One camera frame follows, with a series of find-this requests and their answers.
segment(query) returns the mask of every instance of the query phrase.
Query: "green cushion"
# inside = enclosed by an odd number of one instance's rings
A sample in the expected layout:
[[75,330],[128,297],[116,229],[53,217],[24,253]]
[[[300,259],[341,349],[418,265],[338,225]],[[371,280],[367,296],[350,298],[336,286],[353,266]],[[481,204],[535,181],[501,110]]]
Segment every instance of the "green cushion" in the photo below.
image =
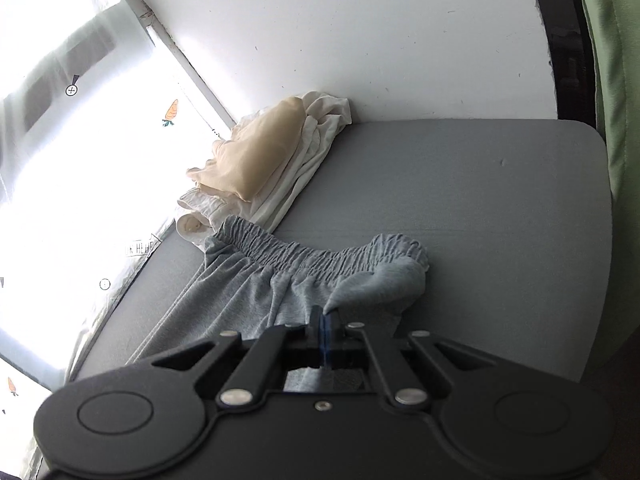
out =
[[640,325],[640,0],[582,0],[596,60],[596,120],[613,198],[609,288],[587,372]]

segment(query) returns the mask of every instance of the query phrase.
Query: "carrot print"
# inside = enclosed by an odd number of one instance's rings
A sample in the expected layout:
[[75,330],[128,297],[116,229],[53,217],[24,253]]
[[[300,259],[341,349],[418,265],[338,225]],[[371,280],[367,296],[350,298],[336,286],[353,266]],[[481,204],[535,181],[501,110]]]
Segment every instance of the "carrot print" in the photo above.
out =
[[164,124],[162,126],[168,126],[169,124],[173,125],[172,120],[176,117],[176,115],[178,114],[178,99],[176,99],[172,104],[171,107],[167,110],[166,114],[164,115]]
[[14,382],[11,380],[11,377],[7,377],[7,380],[9,381],[9,391],[13,394],[14,397],[17,397],[18,394],[15,393],[15,384],[14,384]]

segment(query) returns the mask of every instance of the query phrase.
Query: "white garment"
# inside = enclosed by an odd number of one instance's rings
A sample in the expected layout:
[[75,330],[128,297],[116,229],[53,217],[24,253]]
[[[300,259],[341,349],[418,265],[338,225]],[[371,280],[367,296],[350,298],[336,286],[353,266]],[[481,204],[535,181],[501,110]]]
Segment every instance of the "white garment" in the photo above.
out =
[[[335,136],[351,124],[348,99],[322,92],[301,96],[306,110],[300,142],[289,160],[284,160],[251,202],[228,194],[208,195],[194,187],[178,199],[175,225],[182,238],[204,251],[204,240],[229,215],[245,218],[272,233],[284,218],[294,199],[311,180],[334,142]],[[246,123],[267,108],[242,118]]]

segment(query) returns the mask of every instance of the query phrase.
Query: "folded clothes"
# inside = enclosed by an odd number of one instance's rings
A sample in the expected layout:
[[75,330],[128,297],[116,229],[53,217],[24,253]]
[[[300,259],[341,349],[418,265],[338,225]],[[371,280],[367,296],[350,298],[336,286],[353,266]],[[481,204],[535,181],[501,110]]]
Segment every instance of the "folded clothes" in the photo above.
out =
[[288,162],[300,142],[306,113],[302,99],[289,97],[250,121],[241,121],[230,140],[213,143],[213,158],[187,176],[210,195],[231,193],[250,202],[273,172]]
[[[300,140],[288,160],[283,160],[262,189],[250,202],[231,192],[216,195],[194,187],[178,199],[175,213],[180,236],[204,251],[204,240],[218,231],[229,215],[250,220],[272,233],[304,189],[331,148],[335,136],[351,124],[349,101],[321,92],[302,96],[306,119]],[[246,125],[265,112],[262,110],[243,118]]]

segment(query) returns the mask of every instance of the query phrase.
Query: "white curtain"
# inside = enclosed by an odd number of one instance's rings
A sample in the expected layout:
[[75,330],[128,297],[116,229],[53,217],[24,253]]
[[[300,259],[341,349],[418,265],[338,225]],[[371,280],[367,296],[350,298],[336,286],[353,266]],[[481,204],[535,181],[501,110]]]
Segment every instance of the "white curtain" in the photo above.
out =
[[0,0],[0,30],[0,356],[55,389],[214,137],[123,0]]

